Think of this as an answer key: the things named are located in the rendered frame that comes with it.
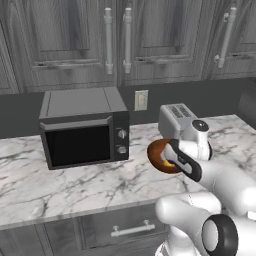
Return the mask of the brown bowl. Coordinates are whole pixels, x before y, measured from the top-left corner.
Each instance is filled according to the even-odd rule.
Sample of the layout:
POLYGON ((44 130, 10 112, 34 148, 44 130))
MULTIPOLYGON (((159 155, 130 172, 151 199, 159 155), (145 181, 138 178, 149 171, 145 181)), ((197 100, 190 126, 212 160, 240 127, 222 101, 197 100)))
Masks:
POLYGON ((161 153, 163 152, 169 139, 158 139, 153 141, 147 147, 147 156, 150 163, 160 172, 167 174, 176 174, 180 170, 174 165, 170 164, 167 160, 161 158, 161 153))

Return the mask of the grey toaster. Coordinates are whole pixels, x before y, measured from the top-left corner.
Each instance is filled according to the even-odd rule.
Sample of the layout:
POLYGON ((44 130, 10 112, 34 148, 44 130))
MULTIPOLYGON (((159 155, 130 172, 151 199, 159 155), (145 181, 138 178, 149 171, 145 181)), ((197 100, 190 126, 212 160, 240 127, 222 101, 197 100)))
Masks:
POLYGON ((196 140, 192 122, 197 116, 183 103, 162 105, 159 111, 158 130, 163 138, 196 140))

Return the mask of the black and grey microwave oven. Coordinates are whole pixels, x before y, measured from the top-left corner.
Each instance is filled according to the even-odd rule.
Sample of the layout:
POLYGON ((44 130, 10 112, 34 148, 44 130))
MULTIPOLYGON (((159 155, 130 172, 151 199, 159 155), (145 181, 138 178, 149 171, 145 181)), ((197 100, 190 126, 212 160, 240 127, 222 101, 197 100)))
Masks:
POLYGON ((130 116, 115 87, 49 91, 38 125, 51 170, 129 158, 130 116))

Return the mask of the grey wood cupboard door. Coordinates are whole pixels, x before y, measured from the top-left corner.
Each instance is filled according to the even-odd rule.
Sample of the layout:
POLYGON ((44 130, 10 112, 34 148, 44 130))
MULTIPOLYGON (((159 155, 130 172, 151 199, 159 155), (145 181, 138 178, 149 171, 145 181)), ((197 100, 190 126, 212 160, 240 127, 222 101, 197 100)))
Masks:
POLYGON ((116 84, 105 10, 116 0, 0 0, 0 23, 21 93, 116 84))
POLYGON ((256 0, 217 0, 203 79, 256 77, 256 0), (219 69, 214 57, 220 54, 227 23, 223 20, 230 8, 237 8, 224 66, 219 69))
POLYGON ((0 23, 0 95, 19 92, 2 24, 0 23))
POLYGON ((216 0, 117 0, 120 86, 201 78, 216 0), (131 71, 125 73, 125 9, 132 9, 131 71))

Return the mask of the grey drawer front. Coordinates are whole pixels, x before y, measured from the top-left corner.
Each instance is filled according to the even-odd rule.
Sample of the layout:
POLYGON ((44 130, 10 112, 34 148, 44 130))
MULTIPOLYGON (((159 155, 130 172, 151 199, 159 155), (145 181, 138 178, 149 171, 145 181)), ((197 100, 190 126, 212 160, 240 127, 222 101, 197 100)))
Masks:
POLYGON ((129 242, 151 235, 158 235, 168 230, 168 228, 157 219, 154 204, 87 215, 79 217, 78 223, 80 230, 80 247, 83 250, 129 242), (120 237, 111 236, 114 226, 118 226, 120 230, 123 230, 143 226, 144 220, 148 220, 151 224, 154 224, 156 228, 148 232, 140 232, 120 237))

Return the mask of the grey base cupboard door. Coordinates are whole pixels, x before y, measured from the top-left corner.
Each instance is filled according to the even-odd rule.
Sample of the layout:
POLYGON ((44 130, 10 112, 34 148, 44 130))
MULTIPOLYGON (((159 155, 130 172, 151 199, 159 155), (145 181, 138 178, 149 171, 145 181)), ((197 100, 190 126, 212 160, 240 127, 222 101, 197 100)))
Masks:
POLYGON ((0 256, 78 256, 71 219, 0 231, 0 256))

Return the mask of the cream wall socket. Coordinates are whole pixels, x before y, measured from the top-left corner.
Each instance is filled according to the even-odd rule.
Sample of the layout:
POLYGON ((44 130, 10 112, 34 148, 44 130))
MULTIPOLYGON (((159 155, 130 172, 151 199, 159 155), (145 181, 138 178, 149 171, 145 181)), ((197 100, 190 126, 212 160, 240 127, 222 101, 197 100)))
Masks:
POLYGON ((144 111, 148 106, 148 91, 140 90, 135 92, 134 110, 144 111))

